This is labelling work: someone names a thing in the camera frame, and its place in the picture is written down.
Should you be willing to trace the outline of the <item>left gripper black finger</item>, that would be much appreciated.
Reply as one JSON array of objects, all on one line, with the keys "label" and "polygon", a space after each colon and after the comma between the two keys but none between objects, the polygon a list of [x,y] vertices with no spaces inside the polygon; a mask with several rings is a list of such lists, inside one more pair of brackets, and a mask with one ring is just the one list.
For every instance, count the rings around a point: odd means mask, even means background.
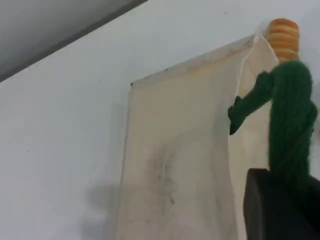
[{"label": "left gripper black finger", "polygon": [[249,240],[318,240],[320,238],[320,182],[311,177],[302,208],[266,169],[247,172],[243,216]]}]

